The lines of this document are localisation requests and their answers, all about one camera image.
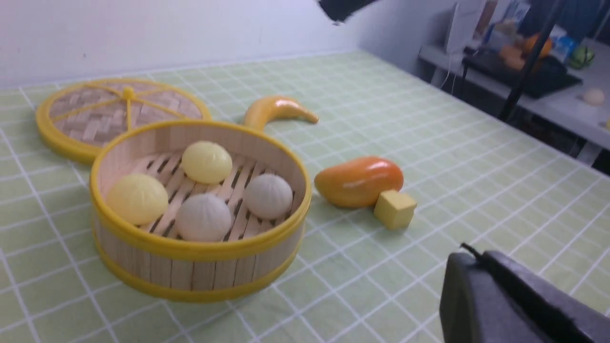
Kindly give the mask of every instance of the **white ball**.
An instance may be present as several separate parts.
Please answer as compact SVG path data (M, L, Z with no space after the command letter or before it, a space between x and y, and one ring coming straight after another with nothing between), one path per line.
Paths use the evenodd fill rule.
M276 219L292 205L292 188L286 180L273 174L253 178L243 192L243 203L261 219Z
M232 225L229 206L213 194L194 195L178 209L174 226L185 240L220 242Z
M601 89L591 88L583 95L583 100L591 106L601 106L604 104L606 97Z

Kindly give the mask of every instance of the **green checkered tablecloth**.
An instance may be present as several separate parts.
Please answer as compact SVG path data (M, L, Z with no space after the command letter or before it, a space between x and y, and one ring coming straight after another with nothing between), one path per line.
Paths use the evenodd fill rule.
M181 87L216 120L264 95L300 99L318 125L267 132L311 177L365 154L403 168L419 202L406 231L314 196L289 270L212 305L121 284L89 227L88 168L51 153L33 108L65 84L0 90L0 342L442 342L447 255L501 250L610 314L610 179L363 52L129 75Z

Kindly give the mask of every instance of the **black tray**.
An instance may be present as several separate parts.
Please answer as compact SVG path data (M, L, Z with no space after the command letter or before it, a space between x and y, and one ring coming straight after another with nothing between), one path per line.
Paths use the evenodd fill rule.
M582 84L583 80L567 74L554 57L542 59L540 66L528 76L523 93L531 98L539 99L554 92ZM483 52L474 56L464 57L462 64L490 78L513 88L519 78L519 72L507 67L498 54Z

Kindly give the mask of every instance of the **plastic banana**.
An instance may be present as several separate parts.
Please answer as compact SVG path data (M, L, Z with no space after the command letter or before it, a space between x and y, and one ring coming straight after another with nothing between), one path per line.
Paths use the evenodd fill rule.
M277 119L303 119L316 124L318 116L307 110L297 100L281 95L258 99L246 111L243 125L263 131L265 125Z

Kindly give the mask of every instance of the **yellow cube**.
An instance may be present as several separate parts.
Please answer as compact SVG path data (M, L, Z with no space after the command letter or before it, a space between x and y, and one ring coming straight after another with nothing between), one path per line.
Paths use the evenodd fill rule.
M417 202L407 193L399 193L395 190L381 192L373 214L389 230L405 228L409 226Z

